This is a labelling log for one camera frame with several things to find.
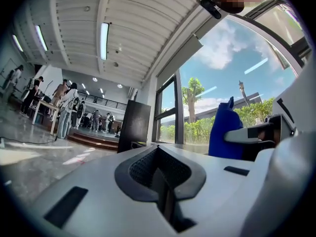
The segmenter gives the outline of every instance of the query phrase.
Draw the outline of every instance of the polished floor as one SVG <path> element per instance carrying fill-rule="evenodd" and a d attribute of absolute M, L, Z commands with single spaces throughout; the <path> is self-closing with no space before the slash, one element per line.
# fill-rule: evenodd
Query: polished floor
<path fill-rule="evenodd" d="M 37 196 L 87 161 L 115 152 L 89 148 L 51 136 L 40 125 L 0 100 L 0 171 L 2 181 L 27 206 Z"/>
<path fill-rule="evenodd" d="M 110 134 L 110 133 L 105 133 L 102 131 L 93 131 L 92 129 L 89 128 L 83 128 L 83 127 L 79 127 L 77 130 L 79 133 L 83 133 L 92 137 L 97 137 L 97 138 L 101 138 L 101 139 L 105 139 L 105 140 L 111 140 L 111 141 L 119 141 L 119 138 L 115 137 L 115 134 Z"/>

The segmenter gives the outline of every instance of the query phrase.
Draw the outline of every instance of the glass window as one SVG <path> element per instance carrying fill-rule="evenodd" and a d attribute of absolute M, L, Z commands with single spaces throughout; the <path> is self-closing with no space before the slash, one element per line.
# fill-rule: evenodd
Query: glass window
<path fill-rule="evenodd" d="M 200 41 L 203 47 L 180 68 L 184 137 L 186 144 L 207 145 L 221 102 L 233 96 L 235 111 L 249 127 L 272 113 L 273 99 L 296 77 L 274 46 L 236 21 L 223 19 Z M 160 129 L 173 125 L 161 121 Z"/>
<path fill-rule="evenodd" d="M 294 11 L 285 4 L 275 6 L 256 21 L 275 32 L 289 45 L 304 37 Z"/>
<path fill-rule="evenodd" d="M 162 102 L 158 114 L 164 113 L 175 106 L 174 82 L 162 91 Z"/>
<path fill-rule="evenodd" d="M 174 143 L 175 121 L 176 121 L 175 114 L 158 120 L 158 134 L 157 134 L 158 141 Z"/>

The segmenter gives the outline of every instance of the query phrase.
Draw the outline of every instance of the wooden step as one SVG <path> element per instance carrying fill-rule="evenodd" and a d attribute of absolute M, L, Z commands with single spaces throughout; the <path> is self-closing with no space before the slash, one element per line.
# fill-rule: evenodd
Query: wooden step
<path fill-rule="evenodd" d="M 94 142 L 97 142 L 97 143 L 103 143 L 103 144 L 114 145 L 114 146 L 118 146 L 119 145 L 118 141 L 101 139 L 99 137 L 92 137 L 92 136 L 89 136 L 89 135 L 86 135 L 86 134 L 82 134 L 82 133 L 74 132 L 73 135 L 75 137 L 82 138 L 82 139 L 85 139 L 85 140 L 94 141 Z"/>
<path fill-rule="evenodd" d="M 118 150 L 118 146 L 115 145 L 111 145 L 108 144 L 108 141 L 106 142 L 96 142 L 96 141 L 91 141 L 89 139 L 84 139 L 81 137 L 77 137 L 74 135 L 68 135 L 67 139 L 70 141 L 74 141 L 77 142 L 79 144 L 83 144 L 89 147 L 93 147 L 93 148 L 99 148 L 99 149 L 105 149 L 105 150 L 112 150 L 112 151 L 117 151 Z"/>

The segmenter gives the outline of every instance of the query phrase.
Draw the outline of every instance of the table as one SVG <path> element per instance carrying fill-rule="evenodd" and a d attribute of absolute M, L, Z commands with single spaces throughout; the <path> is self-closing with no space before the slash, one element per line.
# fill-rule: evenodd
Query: table
<path fill-rule="evenodd" d="M 33 125 L 35 124 L 36 116 L 38 115 L 40 105 L 44 105 L 44 106 L 49 107 L 50 109 L 55 111 L 54 117 L 53 117 L 53 125 L 51 126 L 51 130 L 50 130 L 50 135 L 53 135 L 54 134 L 54 127 L 55 127 L 57 115 L 58 115 L 58 112 L 59 112 L 59 108 L 57 106 L 49 104 L 49 103 L 47 103 L 47 102 L 45 102 L 43 100 L 39 100 L 39 103 L 36 106 L 35 114 L 34 114 L 33 121 L 32 121 Z"/>

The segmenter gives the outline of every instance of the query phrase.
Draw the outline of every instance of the black mesh grille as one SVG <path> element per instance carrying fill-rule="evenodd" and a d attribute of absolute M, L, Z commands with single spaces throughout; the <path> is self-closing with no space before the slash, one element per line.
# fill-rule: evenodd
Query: black mesh grille
<path fill-rule="evenodd" d="M 153 175 L 157 169 L 155 156 L 156 151 L 153 151 L 131 165 L 129 168 L 129 174 L 137 183 L 146 187 L 150 187 L 152 185 Z"/>
<path fill-rule="evenodd" d="M 172 189 L 184 183 L 191 175 L 188 166 L 159 150 L 151 152 L 133 163 L 129 174 L 137 183 L 150 188 L 157 168 L 162 171 L 166 183 Z"/>

